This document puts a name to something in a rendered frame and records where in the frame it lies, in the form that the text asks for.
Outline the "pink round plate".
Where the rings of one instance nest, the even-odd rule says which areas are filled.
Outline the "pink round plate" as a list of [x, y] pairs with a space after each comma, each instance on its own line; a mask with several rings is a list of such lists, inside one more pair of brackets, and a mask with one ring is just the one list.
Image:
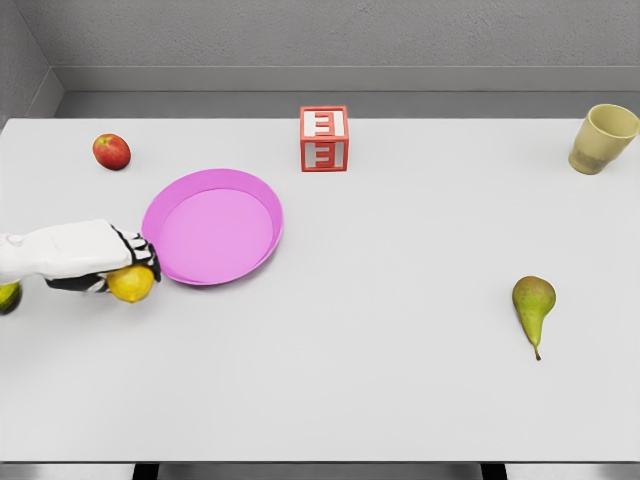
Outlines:
[[233, 169], [183, 176], [148, 206], [142, 235], [165, 276], [191, 285], [234, 281], [260, 266], [279, 243], [283, 208], [263, 180]]

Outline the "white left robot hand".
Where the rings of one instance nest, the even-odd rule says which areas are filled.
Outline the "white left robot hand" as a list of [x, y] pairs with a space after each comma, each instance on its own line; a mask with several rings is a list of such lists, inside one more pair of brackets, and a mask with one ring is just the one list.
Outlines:
[[152, 243], [104, 219], [38, 229], [25, 235], [23, 246], [32, 252], [35, 273], [56, 290], [107, 292], [107, 275], [131, 266], [147, 267], [161, 280]]

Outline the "red apple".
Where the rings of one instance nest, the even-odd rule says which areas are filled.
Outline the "red apple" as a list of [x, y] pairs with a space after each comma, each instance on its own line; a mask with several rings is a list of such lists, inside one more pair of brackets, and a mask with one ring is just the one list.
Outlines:
[[92, 153], [102, 167], [112, 171], [124, 169], [131, 160], [129, 145], [112, 133], [99, 135], [93, 142]]

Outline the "green round fruit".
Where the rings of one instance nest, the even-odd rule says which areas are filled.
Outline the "green round fruit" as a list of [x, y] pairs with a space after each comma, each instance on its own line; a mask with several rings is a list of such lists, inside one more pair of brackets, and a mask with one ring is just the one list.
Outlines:
[[0, 285], [0, 315], [5, 315], [14, 310], [22, 296], [20, 282]]

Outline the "red letter block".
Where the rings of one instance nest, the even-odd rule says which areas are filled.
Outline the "red letter block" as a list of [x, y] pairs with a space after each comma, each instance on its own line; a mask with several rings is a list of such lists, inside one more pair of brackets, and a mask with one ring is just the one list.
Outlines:
[[300, 108], [300, 152], [303, 172], [346, 171], [349, 143], [346, 106]]

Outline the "yellow lemon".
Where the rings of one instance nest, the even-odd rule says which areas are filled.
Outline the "yellow lemon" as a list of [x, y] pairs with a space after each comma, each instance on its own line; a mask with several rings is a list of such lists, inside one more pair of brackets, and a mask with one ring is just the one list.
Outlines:
[[136, 303], [145, 299], [155, 283], [153, 271], [144, 265], [125, 267], [106, 275], [109, 291], [119, 300]]

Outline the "pale yellow cup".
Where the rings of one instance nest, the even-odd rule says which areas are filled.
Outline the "pale yellow cup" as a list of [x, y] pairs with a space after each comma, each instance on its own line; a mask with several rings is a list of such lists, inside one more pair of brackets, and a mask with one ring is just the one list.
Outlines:
[[613, 104], [595, 105], [574, 139], [569, 164], [582, 174], [598, 174], [639, 134], [640, 119], [630, 110]]

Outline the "green pear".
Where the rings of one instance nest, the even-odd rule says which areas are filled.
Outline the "green pear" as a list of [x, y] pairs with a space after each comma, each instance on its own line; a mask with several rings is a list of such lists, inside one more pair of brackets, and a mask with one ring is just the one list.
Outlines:
[[551, 283], [537, 276], [519, 279], [512, 290], [512, 302], [523, 331], [541, 360], [538, 348], [546, 316], [556, 304], [556, 291]]

